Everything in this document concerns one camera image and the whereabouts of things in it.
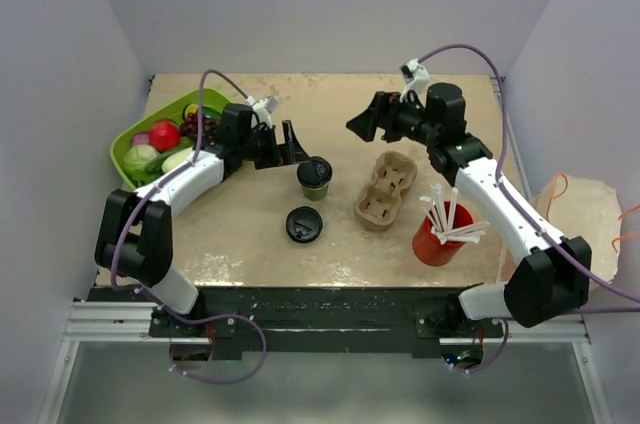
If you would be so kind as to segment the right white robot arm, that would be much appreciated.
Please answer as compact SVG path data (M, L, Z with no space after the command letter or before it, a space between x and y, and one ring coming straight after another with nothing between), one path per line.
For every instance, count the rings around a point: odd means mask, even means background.
M386 142L407 138L425 145L432 168L476 204L517 263L508 282L460 292L445 313L448 330L466 337L486 318L531 328L580 308L589 295L589 244L567 238L517 192L490 150L467 131L465 109L458 86L436 83L424 100L415 92L379 91L346 124L365 142L381 130Z

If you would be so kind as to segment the green paper coffee cup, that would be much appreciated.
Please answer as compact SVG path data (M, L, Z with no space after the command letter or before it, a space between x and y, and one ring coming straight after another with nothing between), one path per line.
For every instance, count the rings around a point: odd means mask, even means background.
M316 202L324 199L327 196L329 185L329 182L323 185L315 186L302 185L301 190L306 199Z

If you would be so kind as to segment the black plastic cup lid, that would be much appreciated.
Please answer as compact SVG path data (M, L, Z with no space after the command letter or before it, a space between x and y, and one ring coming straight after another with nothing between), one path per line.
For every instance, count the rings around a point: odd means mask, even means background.
M301 186L318 189L332 180L333 168L323 157L312 156L298 165L296 175Z

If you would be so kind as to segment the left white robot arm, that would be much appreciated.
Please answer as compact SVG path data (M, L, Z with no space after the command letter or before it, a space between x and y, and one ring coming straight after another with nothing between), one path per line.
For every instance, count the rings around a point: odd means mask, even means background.
M246 161L257 169L299 164L309 159L293 125L282 122L276 142L271 100L228 104L214 141L196 144L187 157L152 183L107 198L94 259L112 277L130 278L173 310L171 322L185 336L200 334L207 312L196 305L200 291L173 266L173 220L194 200L221 184Z

